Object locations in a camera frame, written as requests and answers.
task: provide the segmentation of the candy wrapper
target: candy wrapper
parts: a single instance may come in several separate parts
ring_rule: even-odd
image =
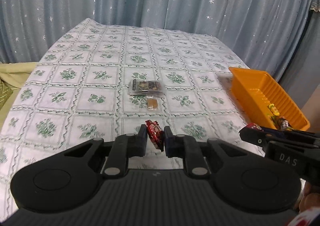
[[[164,86],[158,80],[133,79],[129,84],[129,94],[132,95],[157,95],[164,94]]]
[[[268,105],[268,108],[273,113],[273,116],[271,116],[271,120],[275,124],[275,127],[279,130],[293,130],[291,125],[289,124],[288,120],[285,119],[284,116],[281,116],[277,108],[274,104]]]
[[[152,122],[151,120],[147,120],[146,124],[151,142],[154,144],[156,149],[160,149],[161,152],[163,152],[163,130],[161,129],[157,121]]]
[[[255,123],[247,124],[245,127],[255,129],[255,130],[263,130],[259,125],[255,124]]]

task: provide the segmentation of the red snack bar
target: red snack bar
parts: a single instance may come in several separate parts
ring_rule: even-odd
[[[256,129],[256,130],[263,130],[259,125],[255,124],[255,123],[247,124],[245,127],[248,127],[251,129]]]
[[[152,122],[151,120],[146,121],[148,135],[151,142],[154,144],[156,149],[160,149],[163,152],[164,142],[162,139],[163,130],[159,126],[157,121]]]

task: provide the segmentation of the snack package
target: snack package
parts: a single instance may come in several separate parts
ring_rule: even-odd
[[[147,95],[147,106],[150,110],[156,110],[158,108],[157,97]]]
[[[129,84],[129,94],[133,95],[157,95],[164,94],[164,86],[159,80],[133,79]]]
[[[152,122],[151,120],[146,121],[148,135],[155,146],[156,149],[160,149],[163,152],[164,149],[164,141],[163,141],[163,130],[159,126],[157,121]]]
[[[289,124],[288,120],[285,119],[284,116],[281,116],[277,108],[274,104],[268,105],[268,108],[273,113],[271,116],[271,120],[273,121],[275,127],[279,130],[293,130],[291,125]]]

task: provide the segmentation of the blue curtain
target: blue curtain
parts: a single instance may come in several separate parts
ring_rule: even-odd
[[[1,0],[0,60],[38,61],[90,17],[102,24],[209,34],[249,67],[279,79],[302,33],[311,0]]]

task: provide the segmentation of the orange container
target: orange container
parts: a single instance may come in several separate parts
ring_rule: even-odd
[[[309,121],[284,89],[266,71],[230,67],[233,74],[232,93],[239,100],[252,122],[276,129],[268,105],[273,103],[297,130],[306,131]]]

